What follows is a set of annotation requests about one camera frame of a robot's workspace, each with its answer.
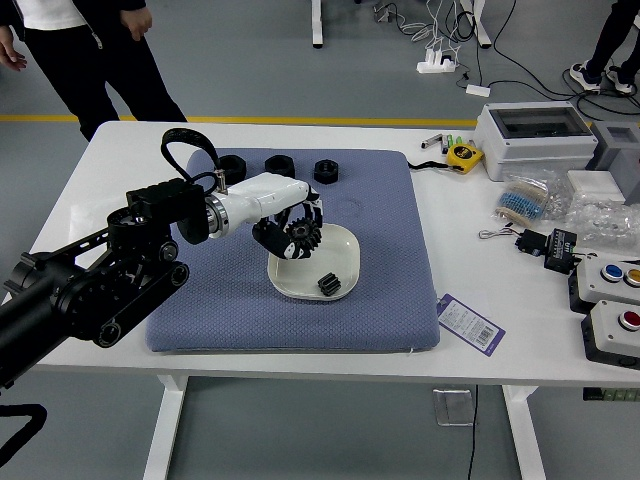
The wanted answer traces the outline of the person's left hand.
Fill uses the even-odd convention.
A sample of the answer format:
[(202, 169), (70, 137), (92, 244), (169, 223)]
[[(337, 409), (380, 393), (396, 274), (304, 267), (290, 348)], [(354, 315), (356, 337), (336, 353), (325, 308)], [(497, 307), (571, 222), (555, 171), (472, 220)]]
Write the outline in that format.
[(148, 7), (136, 10), (121, 10), (120, 21), (130, 32), (134, 41), (140, 41), (152, 28), (153, 17)]

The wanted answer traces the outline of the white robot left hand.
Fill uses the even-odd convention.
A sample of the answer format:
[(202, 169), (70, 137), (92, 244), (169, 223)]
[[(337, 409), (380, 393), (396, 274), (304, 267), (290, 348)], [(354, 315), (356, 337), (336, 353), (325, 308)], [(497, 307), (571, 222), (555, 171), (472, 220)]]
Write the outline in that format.
[(212, 196), (211, 211), (212, 237), (251, 223), (253, 238), (280, 259), (306, 259), (321, 243), (322, 200), (302, 180), (261, 173)]

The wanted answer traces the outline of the person's right hand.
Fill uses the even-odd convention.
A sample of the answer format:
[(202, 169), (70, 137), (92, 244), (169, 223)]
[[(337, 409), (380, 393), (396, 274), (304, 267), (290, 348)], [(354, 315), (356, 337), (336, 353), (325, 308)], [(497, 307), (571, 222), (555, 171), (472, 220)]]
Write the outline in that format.
[(12, 38), (1, 39), (1, 65), (12, 71), (27, 67), (26, 57), (14, 49)]

